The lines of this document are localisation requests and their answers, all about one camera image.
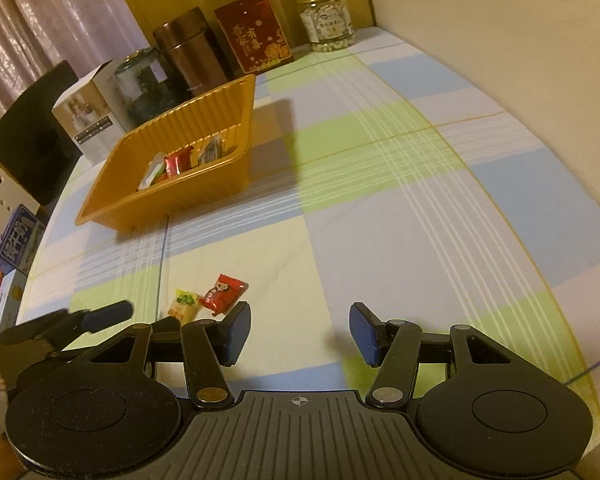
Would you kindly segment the white blue box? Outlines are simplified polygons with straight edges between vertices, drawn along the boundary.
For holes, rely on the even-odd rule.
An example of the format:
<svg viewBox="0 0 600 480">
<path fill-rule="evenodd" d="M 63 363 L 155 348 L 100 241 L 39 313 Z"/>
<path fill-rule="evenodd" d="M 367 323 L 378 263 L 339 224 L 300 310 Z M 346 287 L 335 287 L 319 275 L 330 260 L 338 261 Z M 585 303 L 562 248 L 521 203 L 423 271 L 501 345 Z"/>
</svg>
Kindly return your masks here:
<svg viewBox="0 0 600 480">
<path fill-rule="evenodd" d="M 27 275 L 17 269 L 5 274 L 0 286 L 0 333 L 17 323 Z"/>
</svg>

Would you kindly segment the white product box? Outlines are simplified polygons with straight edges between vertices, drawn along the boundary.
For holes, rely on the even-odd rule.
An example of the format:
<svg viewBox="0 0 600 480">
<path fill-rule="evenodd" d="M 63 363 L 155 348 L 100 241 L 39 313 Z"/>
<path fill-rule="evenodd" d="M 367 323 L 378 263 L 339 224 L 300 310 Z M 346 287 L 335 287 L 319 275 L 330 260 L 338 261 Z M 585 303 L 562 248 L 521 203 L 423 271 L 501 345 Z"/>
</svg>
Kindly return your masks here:
<svg viewBox="0 0 600 480">
<path fill-rule="evenodd" d="M 116 60 L 96 66 L 61 93 L 52 113 L 83 156 L 97 165 L 134 129 L 114 78 Z"/>
</svg>

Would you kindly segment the seaweed snack clear packet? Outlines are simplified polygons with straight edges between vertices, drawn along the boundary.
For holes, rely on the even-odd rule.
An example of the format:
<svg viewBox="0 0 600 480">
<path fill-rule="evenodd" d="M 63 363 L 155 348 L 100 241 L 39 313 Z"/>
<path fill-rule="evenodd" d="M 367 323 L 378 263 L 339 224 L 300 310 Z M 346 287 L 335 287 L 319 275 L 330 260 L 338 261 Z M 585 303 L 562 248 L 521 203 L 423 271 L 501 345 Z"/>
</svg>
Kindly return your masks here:
<svg viewBox="0 0 600 480">
<path fill-rule="evenodd" d="M 200 151 L 198 155 L 198 164 L 207 165 L 210 162 L 215 162 L 223 156 L 223 139 L 222 136 L 217 133 L 211 137 L 206 146 Z"/>
</svg>

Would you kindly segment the plaid tablecloth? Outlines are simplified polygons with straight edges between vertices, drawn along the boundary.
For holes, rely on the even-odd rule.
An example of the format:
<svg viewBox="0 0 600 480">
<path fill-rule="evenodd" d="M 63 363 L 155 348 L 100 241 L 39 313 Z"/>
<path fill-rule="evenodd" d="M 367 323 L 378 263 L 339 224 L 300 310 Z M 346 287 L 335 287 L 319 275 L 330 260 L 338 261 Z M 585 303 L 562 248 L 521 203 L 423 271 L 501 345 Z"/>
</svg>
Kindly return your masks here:
<svg viewBox="0 0 600 480">
<path fill-rule="evenodd" d="M 368 389 L 349 333 L 364 302 L 428 333 L 466 323 L 582 396 L 600 441 L 600 206 L 486 94 L 407 42 L 363 29 L 257 79 L 250 183 L 121 235 L 78 214 L 79 162 L 29 275 L 21 321 L 132 301 L 166 314 L 220 274 L 248 284 L 245 389 Z"/>
</svg>

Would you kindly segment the cashew nut plastic jar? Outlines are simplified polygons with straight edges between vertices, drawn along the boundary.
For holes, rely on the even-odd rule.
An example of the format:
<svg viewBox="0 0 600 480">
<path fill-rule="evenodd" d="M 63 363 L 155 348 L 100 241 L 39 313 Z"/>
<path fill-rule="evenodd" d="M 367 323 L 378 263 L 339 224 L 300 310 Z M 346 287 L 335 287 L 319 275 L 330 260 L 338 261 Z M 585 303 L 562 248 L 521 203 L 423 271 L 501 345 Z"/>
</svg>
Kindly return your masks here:
<svg viewBox="0 0 600 480">
<path fill-rule="evenodd" d="M 346 0 L 296 0 L 300 20 L 315 52 L 334 52 L 354 44 Z"/>
</svg>

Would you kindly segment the small red candy packet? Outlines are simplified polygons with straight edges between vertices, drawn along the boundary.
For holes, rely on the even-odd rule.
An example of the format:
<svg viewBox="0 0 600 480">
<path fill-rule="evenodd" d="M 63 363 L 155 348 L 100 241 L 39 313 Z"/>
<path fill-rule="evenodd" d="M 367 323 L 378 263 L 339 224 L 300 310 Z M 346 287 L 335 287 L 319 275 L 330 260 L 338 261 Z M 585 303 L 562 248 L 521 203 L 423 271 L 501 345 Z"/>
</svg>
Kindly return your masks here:
<svg viewBox="0 0 600 480">
<path fill-rule="evenodd" d="M 227 314 L 248 288 L 247 282 L 220 274 L 208 292 L 200 297 L 199 303 L 213 316 Z"/>
</svg>

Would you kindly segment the orange plastic tray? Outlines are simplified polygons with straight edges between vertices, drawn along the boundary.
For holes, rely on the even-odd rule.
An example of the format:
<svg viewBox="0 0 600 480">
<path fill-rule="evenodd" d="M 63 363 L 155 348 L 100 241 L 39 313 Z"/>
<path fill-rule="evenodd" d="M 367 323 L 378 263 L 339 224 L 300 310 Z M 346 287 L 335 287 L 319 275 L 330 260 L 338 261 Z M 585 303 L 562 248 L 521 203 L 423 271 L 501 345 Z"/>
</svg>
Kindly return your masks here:
<svg viewBox="0 0 600 480">
<path fill-rule="evenodd" d="M 245 190 L 254 90 L 256 77 L 243 76 L 126 134 L 102 165 L 76 224 L 128 232 Z"/>
</svg>

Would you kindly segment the silver foil packet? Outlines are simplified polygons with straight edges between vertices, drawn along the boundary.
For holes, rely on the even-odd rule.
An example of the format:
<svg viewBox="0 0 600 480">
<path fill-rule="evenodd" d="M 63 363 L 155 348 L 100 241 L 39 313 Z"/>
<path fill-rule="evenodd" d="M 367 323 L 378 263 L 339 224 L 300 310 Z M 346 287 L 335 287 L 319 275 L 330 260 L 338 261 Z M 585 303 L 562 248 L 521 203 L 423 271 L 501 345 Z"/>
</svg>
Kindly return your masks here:
<svg viewBox="0 0 600 480">
<path fill-rule="evenodd" d="M 153 185 L 166 172 L 166 156 L 163 153 L 155 154 L 148 164 L 143 177 L 140 179 L 138 190 L 144 190 Z"/>
</svg>

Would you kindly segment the brown metal canister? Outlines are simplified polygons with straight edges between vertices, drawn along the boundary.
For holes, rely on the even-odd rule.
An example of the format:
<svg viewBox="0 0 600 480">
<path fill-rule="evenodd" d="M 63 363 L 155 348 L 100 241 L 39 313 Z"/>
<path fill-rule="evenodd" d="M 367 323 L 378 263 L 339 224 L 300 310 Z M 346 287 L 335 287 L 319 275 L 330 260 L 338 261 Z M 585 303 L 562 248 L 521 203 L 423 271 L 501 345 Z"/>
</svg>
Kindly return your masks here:
<svg viewBox="0 0 600 480">
<path fill-rule="evenodd" d="M 198 6 L 160 25 L 152 34 L 194 96 L 233 79 L 230 62 Z"/>
</svg>

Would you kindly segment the red greeting box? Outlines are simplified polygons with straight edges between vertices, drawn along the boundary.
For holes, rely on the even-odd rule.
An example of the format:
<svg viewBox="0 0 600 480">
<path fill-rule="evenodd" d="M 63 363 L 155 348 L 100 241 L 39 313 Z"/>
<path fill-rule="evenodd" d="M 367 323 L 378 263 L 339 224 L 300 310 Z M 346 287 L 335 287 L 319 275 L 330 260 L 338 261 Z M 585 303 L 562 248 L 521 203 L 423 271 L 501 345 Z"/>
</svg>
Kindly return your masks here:
<svg viewBox="0 0 600 480">
<path fill-rule="evenodd" d="M 294 60 L 270 0 L 236 0 L 214 14 L 244 74 L 260 75 Z"/>
</svg>

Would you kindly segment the white wooden rack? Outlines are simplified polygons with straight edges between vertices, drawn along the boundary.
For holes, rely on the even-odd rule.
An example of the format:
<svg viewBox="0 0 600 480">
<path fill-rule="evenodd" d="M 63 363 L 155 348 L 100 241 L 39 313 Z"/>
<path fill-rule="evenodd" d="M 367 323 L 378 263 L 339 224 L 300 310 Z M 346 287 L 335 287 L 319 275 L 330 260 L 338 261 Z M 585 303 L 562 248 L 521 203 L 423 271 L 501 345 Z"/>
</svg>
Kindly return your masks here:
<svg viewBox="0 0 600 480">
<path fill-rule="evenodd" d="M 0 233 L 20 205 L 25 206 L 32 214 L 40 209 L 40 204 L 0 167 Z"/>
</svg>

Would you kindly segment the red pillow snack packet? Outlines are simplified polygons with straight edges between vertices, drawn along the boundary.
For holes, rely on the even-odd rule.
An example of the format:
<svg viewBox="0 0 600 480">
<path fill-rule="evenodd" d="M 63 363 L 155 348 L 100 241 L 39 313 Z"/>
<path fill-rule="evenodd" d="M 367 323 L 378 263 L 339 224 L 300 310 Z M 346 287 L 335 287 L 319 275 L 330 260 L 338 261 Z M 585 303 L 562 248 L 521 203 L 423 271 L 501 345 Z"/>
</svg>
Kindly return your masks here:
<svg viewBox="0 0 600 480">
<path fill-rule="evenodd" d="M 174 178 L 192 168 L 192 153 L 193 148 L 189 145 L 166 155 L 166 175 Z"/>
</svg>

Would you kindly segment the yellow candy packet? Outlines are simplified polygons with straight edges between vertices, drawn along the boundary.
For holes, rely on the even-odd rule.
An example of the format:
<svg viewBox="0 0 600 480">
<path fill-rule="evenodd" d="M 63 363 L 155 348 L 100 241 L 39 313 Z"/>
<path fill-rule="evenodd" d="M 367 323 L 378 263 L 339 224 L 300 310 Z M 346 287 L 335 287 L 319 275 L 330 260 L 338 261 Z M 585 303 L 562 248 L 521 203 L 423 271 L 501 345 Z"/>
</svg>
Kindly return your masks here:
<svg viewBox="0 0 600 480">
<path fill-rule="evenodd" d="M 185 325 L 196 320 L 201 308 L 200 297 L 196 292 L 177 289 L 166 315 Z"/>
</svg>

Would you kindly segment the blue milk carton box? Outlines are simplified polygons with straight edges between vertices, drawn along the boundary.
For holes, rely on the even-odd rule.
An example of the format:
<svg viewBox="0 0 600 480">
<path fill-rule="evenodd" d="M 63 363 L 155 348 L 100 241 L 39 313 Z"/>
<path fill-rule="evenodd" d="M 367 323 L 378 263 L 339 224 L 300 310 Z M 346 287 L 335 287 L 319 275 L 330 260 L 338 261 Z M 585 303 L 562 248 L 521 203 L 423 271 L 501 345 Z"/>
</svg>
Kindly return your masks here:
<svg viewBox="0 0 600 480">
<path fill-rule="evenodd" d="M 19 205 L 0 235 L 0 271 L 28 275 L 46 229 L 46 224 L 26 206 Z"/>
</svg>

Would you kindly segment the green glass jar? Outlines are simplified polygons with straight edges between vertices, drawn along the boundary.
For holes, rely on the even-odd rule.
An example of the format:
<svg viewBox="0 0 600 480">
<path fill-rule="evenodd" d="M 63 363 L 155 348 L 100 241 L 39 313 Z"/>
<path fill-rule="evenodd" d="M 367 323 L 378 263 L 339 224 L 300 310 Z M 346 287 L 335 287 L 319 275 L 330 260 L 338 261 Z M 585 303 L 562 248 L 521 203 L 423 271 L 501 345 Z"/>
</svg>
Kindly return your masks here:
<svg viewBox="0 0 600 480">
<path fill-rule="evenodd" d="M 136 126 L 176 107 L 187 98 L 180 76 L 153 47 L 130 54 L 114 70 L 123 104 Z"/>
</svg>

